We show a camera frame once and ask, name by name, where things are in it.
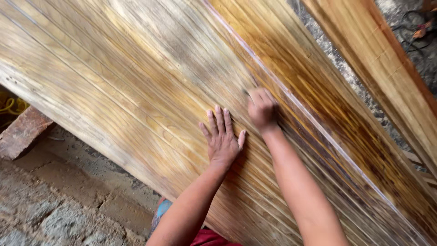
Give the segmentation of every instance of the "light wood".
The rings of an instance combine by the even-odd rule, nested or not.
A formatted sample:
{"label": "light wood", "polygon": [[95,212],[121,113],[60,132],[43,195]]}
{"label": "light wood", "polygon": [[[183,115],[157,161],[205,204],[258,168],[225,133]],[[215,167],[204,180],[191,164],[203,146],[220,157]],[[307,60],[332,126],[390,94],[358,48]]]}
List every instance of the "light wood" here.
{"label": "light wood", "polygon": [[437,101],[373,0],[303,0],[425,166],[437,177]]}
{"label": "light wood", "polygon": [[302,245],[246,112],[242,90],[262,85],[351,245],[437,245],[428,185],[286,3],[9,0],[0,13],[0,83],[170,200],[208,164],[197,123],[229,108],[247,146],[206,220],[228,239]]}

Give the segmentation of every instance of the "stained wood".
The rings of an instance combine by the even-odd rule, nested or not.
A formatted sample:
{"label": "stained wood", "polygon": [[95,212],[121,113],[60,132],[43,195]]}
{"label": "stained wood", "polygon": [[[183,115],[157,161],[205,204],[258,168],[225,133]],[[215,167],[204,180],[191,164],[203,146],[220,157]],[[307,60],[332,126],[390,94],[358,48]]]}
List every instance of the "stained wood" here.
{"label": "stained wood", "polygon": [[372,0],[303,0],[340,54],[437,177],[437,101]]}
{"label": "stained wood", "polygon": [[197,127],[229,108],[244,156],[207,224],[243,245],[302,245],[242,89],[281,126],[352,245],[436,245],[429,187],[291,8],[271,1],[9,0],[0,82],[170,200],[208,165]]}

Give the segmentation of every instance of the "wooden board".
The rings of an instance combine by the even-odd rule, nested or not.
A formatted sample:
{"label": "wooden board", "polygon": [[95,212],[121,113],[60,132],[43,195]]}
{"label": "wooden board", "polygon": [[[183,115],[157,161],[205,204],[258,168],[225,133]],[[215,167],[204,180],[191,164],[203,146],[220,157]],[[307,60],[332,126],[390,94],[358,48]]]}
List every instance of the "wooden board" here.
{"label": "wooden board", "polygon": [[302,245],[246,112],[242,89],[262,85],[351,245],[437,245],[429,187],[285,3],[8,0],[0,13],[1,84],[170,200],[208,164],[198,121],[229,108],[246,151],[206,220],[228,239]]}
{"label": "wooden board", "polygon": [[303,0],[424,165],[437,177],[437,101],[373,0]]}

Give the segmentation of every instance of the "person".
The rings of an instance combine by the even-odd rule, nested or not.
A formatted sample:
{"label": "person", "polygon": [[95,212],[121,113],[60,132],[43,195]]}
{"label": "person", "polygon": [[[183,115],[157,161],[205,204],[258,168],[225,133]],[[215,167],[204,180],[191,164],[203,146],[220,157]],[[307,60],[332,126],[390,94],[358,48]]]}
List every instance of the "person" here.
{"label": "person", "polygon": [[[348,242],[334,209],[303,165],[277,123],[278,102],[265,88],[248,96],[248,113],[269,148],[276,179],[293,213],[305,246],[347,246]],[[167,202],[147,246],[236,246],[211,230],[200,229],[212,199],[241,152],[243,130],[236,139],[229,110],[215,107],[215,119],[207,111],[209,125],[199,123],[208,142],[209,167],[171,204]]]}

